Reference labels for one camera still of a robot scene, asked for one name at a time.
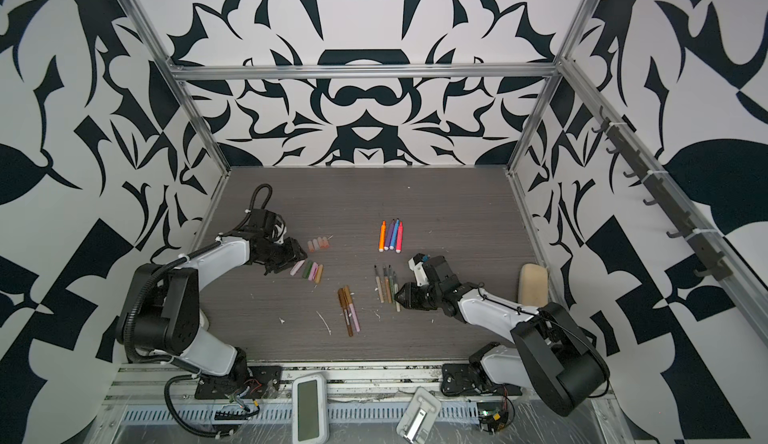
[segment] wall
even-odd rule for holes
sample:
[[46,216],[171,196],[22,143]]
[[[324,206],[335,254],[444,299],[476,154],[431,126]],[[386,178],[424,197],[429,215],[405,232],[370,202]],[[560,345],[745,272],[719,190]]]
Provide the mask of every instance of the wall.
[[62,442],[134,270],[187,249],[220,173],[116,0],[0,0],[0,87],[2,441]]
[[[176,64],[241,66],[552,62],[580,0],[140,1]],[[232,165],[506,163],[542,84],[248,85],[193,90]]]
[[[768,0],[601,0],[575,53],[763,280]],[[563,83],[518,168],[571,314],[639,440],[764,442],[768,350]]]

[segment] beige sponge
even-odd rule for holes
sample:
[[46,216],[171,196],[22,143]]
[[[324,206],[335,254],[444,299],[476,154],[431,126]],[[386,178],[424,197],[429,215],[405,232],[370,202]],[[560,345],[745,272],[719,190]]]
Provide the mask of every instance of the beige sponge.
[[518,303],[543,307],[549,302],[547,270],[536,264],[525,264],[520,269]]

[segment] purple marker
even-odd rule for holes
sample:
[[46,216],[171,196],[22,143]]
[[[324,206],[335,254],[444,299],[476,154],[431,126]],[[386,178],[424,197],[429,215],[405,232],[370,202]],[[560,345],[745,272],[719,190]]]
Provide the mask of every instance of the purple marker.
[[395,250],[395,243],[397,241],[397,228],[400,227],[400,219],[397,219],[395,221],[395,225],[392,226],[392,229],[394,232],[392,233],[392,237],[389,240],[389,250]]
[[395,220],[392,219],[392,223],[389,224],[389,228],[386,230],[386,237],[384,237],[384,250],[389,250],[389,241],[392,240],[392,232],[395,229]]

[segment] orange marker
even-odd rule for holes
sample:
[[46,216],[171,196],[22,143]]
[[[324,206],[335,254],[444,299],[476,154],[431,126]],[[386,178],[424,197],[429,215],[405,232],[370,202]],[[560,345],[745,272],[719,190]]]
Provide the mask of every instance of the orange marker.
[[402,250],[402,221],[400,221],[400,226],[397,228],[397,249],[395,249],[395,252],[400,253],[400,250]]
[[382,231],[379,235],[379,252],[384,252],[384,234],[386,234],[386,221],[382,221]]

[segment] device screen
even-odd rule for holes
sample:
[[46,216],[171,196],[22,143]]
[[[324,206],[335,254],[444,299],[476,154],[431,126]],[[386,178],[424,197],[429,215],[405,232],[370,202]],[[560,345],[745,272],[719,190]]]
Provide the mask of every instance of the device screen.
[[320,436],[320,417],[317,408],[317,381],[300,382],[296,387],[299,393],[298,419],[299,440],[306,441]]

